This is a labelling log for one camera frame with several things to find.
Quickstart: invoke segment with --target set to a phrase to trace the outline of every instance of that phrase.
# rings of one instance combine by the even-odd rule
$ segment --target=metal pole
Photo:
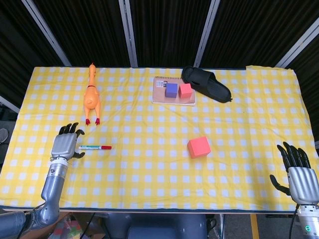
[[[201,35],[201,39],[199,42],[199,46],[198,46],[198,50],[197,50],[197,54],[196,54],[196,58],[195,58],[195,62],[194,62],[194,67],[199,67],[201,59],[203,57],[205,48],[206,48],[206,44],[210,35],[210,31],[211,28],[213,26],[215,17],[216,17],[216,13],[217,13],[217,9],[219,6],[219,2],[220,0],[211,0],[210,6],[209,6],[209,10],[208,10],[208,14],[207,14],[207,18],[206,18],[206,22],[204,25],[204,29],[203,29],[203,33]]]
[[[135,49],[134,30],[132,23],[131,7],[129,0],[119,0],[123,29],[126,39],[126,46],[128,48],[129,59],[131,67],[138,67],[138,61]]]
[[[308,28],[299,40],[290,48],[283,58],[276,64],[276,67],[287,67],[302,50],[319,34],[319,18]]]
[[[13,110],[16,113],[19,113],[20,108],[12,104],[11,102],[7,101],[5,98],[0,96],[0,102],[3,103],[5,106],[7,106],[9,109]]]
[[[31,14],[32,18],[39,26],[40,30],[44,34],[45,38],[48,40],[50,45],[52,46],[53,50],[56,52],[58,57],[61,59],[64,66],[71,66],[70,61],[66,57],[64,51],[60,47],[58,41],[55,39],[51,29],[46,24],[44,18],[42,17],[41,13],[39,12],[38,8],[35,6],[32,0],[21,0],[28,12]]]

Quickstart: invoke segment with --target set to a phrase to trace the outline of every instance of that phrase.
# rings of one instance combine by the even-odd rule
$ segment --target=black slipper
[[[196,67],[184,67],[181,77],[185,83],[190,83],[191,87],[221,103],[231,101],[230,90],[216,80],[213,72],[201,70]]]

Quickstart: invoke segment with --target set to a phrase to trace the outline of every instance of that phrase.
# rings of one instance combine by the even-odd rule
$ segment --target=pink cube
[[[178,93],[180,98],[190,98],[192,93],[190,83],[180,84]]]
[[[207,138],[200,137],[191,139],[187,144],[191,158],[206,156],[210,153],[210,147]]]

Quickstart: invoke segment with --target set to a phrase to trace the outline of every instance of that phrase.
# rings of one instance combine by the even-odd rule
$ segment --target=yellow checkered tablecloth
[[[196,93],[195,106],[152,104],[155,76],[181,69],[98,68],[101,124],[85,126],[88,68],[33,71],[0,175],[0,205],[34,207],[62,125],[80,122],[80,144],[111,145],[71,159],[60,207],[293,211],[271,185],[288,184],[276,144],[303,148],[318,161],[309,116],[292,70],[211,70],[232,92],[219,103]],[[189,139],[207,136],[212,152],[191,159]]]

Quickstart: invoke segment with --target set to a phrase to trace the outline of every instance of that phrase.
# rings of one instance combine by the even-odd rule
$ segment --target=marker
[[[112,146],[105,145],[80,145],[79,149],[111,149]]]

